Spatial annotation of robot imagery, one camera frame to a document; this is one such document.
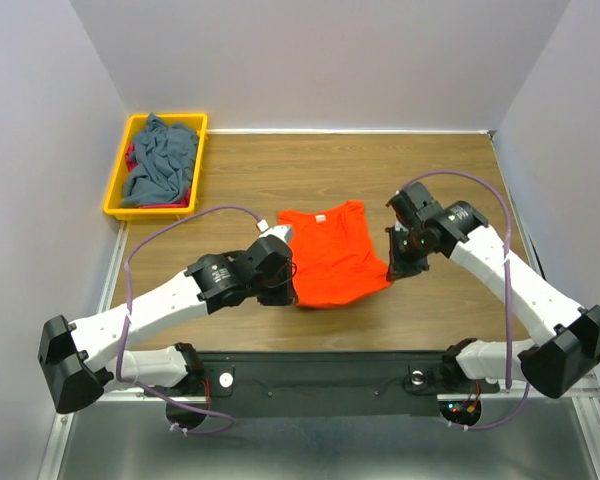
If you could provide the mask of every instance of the screw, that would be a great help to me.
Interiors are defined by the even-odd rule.
[[[229,372],[225,372],[220,375],[219,381],[221,387],[229,388],[231,385],[233,385],[233,375],[231,375]]]
[[[422,373],[420,370],[414,370],[411,372],[411,383],[416,387],[424,384],[424,373]]]

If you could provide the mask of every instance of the black mounting bracket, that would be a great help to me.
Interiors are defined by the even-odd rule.
[[[58,413],[72,413],[91,405],[112,378],[104,369],[94,373],[87,368],[87,353],[76,349],[71,338],[73,329],[62,315],[47,320],[42,327],[38,362]]]
[[[438,416],[439,394],[464,397],[474,385],[445,364],[442,351],[198,352],[211,383],[211,408],[236,417]],[[231,373],[223,387],[219,377]],[[497,385],[481,382],[484,393]],[[189,395],[202,395],[202,388]],[[201,403],[194,404],[204,408]],[[195,428],[203,416],[166,407]]]
[[[568,327],[556,329],[549,342],[520,352],[522,373],[549,398],[559,398],[600,363],[600,306],[582,310]]]

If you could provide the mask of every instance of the orange t-shirt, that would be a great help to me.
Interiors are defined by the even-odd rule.
[[[373,251],[362,202],[349,200],[317,213],[286,210],[278,223],[293,226],[297,306],[346,305],[391,285],[387,264]]]

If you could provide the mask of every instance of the yellow bin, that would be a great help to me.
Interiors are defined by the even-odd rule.
[[[177,208],[120,208],[122,200],[122,185],[129,176],[127,165],[124,161],[124,155],[133,141],[133,136],[142,130],[146,123],[149,114],[141,113],[129,117],[127,127],[125,128],[124,137],[120,144],[118,157],[116,158],[113,173],[109,180],[107,195],[104,198],[102,209],[107,215],[112,215],[118,220],[131,221],[134,219],[156,219],[166,217],[182,218],[193,214],[197,202],[198,182],[200,181],[200,167],[202,166],[202,151],[204,150],[204,142],[207,136],[207,115],[204,113],[161,113],[156,114],[163,119],[167,125],[174,123],[182,123],[187,127],[198,132],[200,138],[198,143],[198,152],[196,154],[196,164],[193,170],[193,181],[191,183],[191,199],[187,207]]]

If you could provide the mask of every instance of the sticker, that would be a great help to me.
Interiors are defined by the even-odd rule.
[[[215,283],[220,283],[221,281],[231,277],[231,274],[229,273],[229,270],[226,269],[226,267],[218,268],[217,265],[214,265],[211,267],[211,270],[211,278]]]
[[[453,214],[455,214],[458,220],[463,220],[469,216],[469,213],[460,205],[454,205],[449,210],[453,212]]]

